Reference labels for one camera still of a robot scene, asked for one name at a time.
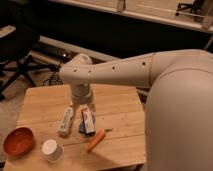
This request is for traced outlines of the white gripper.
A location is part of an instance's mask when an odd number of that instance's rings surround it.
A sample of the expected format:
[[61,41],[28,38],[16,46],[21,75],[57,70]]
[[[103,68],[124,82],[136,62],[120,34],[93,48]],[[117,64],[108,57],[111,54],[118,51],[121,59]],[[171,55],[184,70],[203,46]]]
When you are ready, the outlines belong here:
[[[72,64],[89,65],[92,59],[86,54],[78,54],[72,60]],[[93,91],[89,84],[71,86],[72,106],[77,110],[81,105],[86,105],[92,112],[95,111]]]

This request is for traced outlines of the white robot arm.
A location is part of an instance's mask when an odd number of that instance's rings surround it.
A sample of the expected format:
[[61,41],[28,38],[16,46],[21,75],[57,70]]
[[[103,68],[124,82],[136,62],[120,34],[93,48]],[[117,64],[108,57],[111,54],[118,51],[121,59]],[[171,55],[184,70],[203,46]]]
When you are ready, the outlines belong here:
[[147,171],[213,171],[213,53],[172,50],[99,64],[79,54],[60,76],[79,101],[93,83],[147,88]]

